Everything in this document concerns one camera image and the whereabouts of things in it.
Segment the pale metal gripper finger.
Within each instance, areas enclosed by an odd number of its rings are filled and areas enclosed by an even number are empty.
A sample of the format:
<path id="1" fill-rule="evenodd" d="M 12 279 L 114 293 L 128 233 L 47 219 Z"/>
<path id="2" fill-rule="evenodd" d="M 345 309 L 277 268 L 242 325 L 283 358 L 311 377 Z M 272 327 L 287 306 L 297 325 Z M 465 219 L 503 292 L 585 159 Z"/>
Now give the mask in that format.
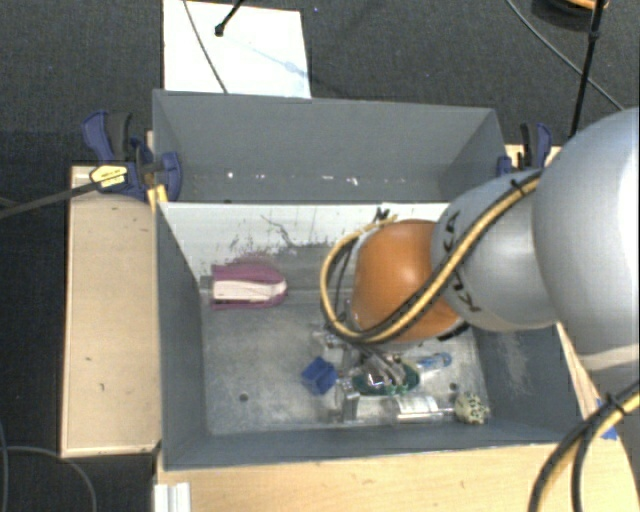
<path id="1" fill-rule="evenodd" d="M 349 346 L 338 336 L 323 329 L 313 331 L 313 357 L 326 362 L 342 362 Z"/>
<path id="2" fill-rule="evenodd" d="M 360 397 L 360 392 L 351 380 L 344 380 L 340 383 L 340 410 L 341 420 L 344 423 L 357 419 Z"/>

